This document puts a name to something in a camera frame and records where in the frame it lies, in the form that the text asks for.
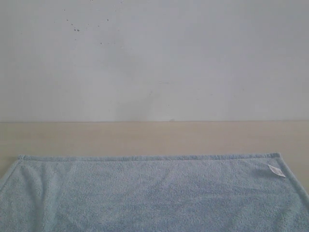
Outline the light blue fluffy towel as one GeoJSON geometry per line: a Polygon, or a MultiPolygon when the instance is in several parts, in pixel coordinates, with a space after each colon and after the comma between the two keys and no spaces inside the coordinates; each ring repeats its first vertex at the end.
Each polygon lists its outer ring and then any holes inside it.
{"type": "Polygon", "coordinates": [[[0,180],[3,232],[306,232],[309,197],[278,153],[37,157],[0,180]]]}

